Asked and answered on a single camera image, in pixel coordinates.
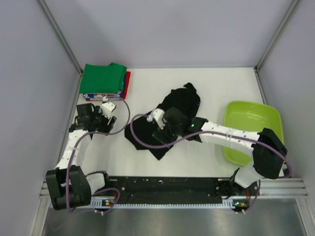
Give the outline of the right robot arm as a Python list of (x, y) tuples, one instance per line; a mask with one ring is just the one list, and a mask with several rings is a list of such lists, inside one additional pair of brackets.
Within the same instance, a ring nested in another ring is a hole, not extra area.
[(229, 179), (230, 190), (237, 195), (263, 178), (277, 179), (287, 154), (282, 141), (269, 128), (260, 132), (229, 128), (205, 118), (189, 118), (177, 108), (167, 111), (156, 108), (147, 121), (157, 125), (153, 137), (163, 145), (182, 137), (189, 141), (220, 145), (251, 157), (249, 163), (235, 170)]

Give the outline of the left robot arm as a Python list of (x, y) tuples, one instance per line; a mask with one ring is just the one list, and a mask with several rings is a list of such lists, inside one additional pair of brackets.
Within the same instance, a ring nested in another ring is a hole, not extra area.
[(68, 140), (63, 155), (53, 170), (46, 173), (52, 206), (55, 210), (76, 208), (90, 204), (92, 195), (106, 195), (112, 184), (105, 171), (83, 172), (81, 165), (94, 134), (109, 133), (116, 121), (113, 112), (116, 105), (103, 102), (77, 105), (77, 115), (69, 128)]

